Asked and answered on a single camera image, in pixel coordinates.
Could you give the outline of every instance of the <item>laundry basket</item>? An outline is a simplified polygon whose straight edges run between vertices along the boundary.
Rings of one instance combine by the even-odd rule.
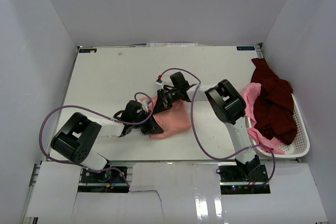
[[[296,122],[296,126],[298,129],[298,134],[296,135],[293,143],[291,145],[281,144],[278,147],[284,151],[284,155],[275,154],[276,158],[297,158],[305,156],[310,148],[310,143],[308,139],[308,135],[306,132],[305,125],[302,120],[301,113],[299,111],[298,104],[296,103],[295,97],[292,94],[294,101],[294,114],[293,118]],[[247,118],[247,127],[251,127],[251,120]],[[253,144],[256,144],[256,141],[253,138],[250,138]],[[257,154],[263,154],[265,156],[272,157],[270,153],[264,152],[261,148],[255,148]]]

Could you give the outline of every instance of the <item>dark red cloth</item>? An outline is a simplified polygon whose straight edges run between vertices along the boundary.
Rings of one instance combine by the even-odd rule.
[[[277,137],[291,144],[298,133],[293,118],[293,89],[269,68],[265,59],[252,59],[256,69],[251,82],[261,84],[260,96],[254,103],[255,128],[267,139]]]

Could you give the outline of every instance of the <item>blue wire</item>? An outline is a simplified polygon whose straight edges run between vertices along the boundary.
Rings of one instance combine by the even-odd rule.
[[[116,177],[114,180],[112,180],[112,181],[110,182],[110,185],[112,185],[114,182],[116,182],[118,178],[119,178],[119,177]]]

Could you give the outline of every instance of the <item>gray wall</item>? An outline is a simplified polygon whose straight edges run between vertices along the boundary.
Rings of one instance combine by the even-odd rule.
[[[20,222],[41,158],[39,127],[61,103],[76,48],[50,0],[0,0],[0,17],[0,222],[11,224]]]
[[[336,0],[287,0],[265,57],[293,86],[310,137],[305,157],[330,223],[336,223]]]
[[[286,0],[51,0],[76,45],[256,44]]]

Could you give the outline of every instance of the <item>pink cloth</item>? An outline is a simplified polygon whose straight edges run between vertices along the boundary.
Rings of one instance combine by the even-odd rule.
[[[254,117],[253,107],[257,97],[260,95],[260,91],[261,91],[261,84],[252,82],[241,93],[241,96],[246,102],[245,116],[250,118],[252,127],[254,127],[254,125],[257,123]],[[257,144],[264,144],[270,147],[273,150],[274,154],[280,154],[280,155],[285,154],[282,149],[277,147],[278,145],[281,144],[281,142],[276,137],[273,137],[271,140],[269,140],[265,138],[255,128],[248,128],[247,133],[251,138],[253,138],[256,141]],[[269,151],[265,148],[262,148],[262,150],[269,153]]]
[[[154,104],[157,97],[152,97]],[[182,100],[173,102],[171,109],[153,115],[157,124],[163,129],[161,134],[150,134],[151,139],[163,139],[177,133],[185,132],[191,128],[190,119],[185,111],[184,103]]]

